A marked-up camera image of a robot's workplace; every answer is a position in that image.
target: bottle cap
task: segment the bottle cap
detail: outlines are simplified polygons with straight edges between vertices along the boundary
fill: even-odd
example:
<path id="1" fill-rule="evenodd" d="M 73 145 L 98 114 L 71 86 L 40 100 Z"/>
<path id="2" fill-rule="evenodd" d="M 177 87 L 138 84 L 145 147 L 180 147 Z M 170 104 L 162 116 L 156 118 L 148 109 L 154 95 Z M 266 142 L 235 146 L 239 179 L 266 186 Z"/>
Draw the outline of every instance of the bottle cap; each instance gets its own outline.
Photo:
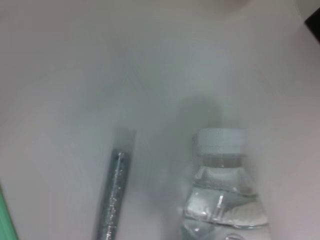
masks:
<path id="1" fill-rule="evenodd" d="M 198 152 L 214 155 L 244 155 L 245 131 L 238 128 L 204 128 L 198 134 Z"/>

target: clear plastic bottle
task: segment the clear plastic bottle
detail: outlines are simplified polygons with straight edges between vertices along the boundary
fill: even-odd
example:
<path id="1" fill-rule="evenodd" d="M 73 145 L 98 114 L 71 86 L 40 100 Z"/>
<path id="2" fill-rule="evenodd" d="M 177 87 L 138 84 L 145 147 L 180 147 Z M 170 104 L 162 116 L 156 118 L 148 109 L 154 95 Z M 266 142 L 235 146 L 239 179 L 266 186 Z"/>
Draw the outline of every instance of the clear plastic bottle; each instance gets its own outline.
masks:
<path id="1" fill-rule="evenodd" d="M 268 218 L 242 167 L 242 129 L 206 128 L 197 136 L 197 172 L 184 207 L 183 240 L 271 240 Z"/>

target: green object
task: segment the green object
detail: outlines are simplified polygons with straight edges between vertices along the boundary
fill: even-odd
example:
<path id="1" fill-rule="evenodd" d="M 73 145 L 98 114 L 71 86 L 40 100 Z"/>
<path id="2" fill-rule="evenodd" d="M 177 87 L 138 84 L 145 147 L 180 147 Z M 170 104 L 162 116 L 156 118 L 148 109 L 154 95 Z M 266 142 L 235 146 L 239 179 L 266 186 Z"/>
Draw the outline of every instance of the green object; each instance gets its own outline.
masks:
<path id="1" fill-rule="evenodd" d="M 3 193 L 0 189 L 0 240 L 18 240 Z"/>

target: white surface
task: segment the white surface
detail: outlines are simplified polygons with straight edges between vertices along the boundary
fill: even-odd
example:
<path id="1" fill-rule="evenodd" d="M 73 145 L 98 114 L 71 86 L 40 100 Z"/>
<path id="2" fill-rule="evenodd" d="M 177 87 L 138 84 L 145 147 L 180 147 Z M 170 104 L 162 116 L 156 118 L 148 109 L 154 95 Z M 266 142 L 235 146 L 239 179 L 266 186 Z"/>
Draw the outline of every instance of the white surface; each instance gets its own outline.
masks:
<path id="1" fill-rule="evenodd" d="M 294 0 L 226 3 L 0 3 L 0 177 L 22 240 L 92 239 L 116 126 L 137 134 L 119 240 L 177 239 L 205 127 L 249 128 L 275 240 L 319 239 L 320 45 Z"/>
<path id="2" fill-rule="evenodd" d="M 200 154 L 245 154 L 245 131 L 236 128 L 204 128 L 198 134 Z"/>
<path id="3" fill-rule="evenodd" d="M 310 17 L 320 8 L 320 0 L 296 0 L 298 9 L 304 19 Z"/>

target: black object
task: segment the black object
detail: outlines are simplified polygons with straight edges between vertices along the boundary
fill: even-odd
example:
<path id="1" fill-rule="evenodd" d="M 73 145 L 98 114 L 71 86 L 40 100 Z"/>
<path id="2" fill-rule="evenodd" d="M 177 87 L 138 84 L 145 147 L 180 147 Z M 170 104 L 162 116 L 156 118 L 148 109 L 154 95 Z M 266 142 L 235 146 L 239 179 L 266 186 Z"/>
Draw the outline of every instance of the black object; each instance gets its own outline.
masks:
<path id="1" fill-rule="evenodd" d="M 115 240 L 129 168 L 130 155 L 122 150 L 114 149 L 102 198 L 95 240 Z"/>
<path id="2" fill-rule="evenodd" d="M 305 24 L 320 43 L 320 8 L 305 20 Z"/>

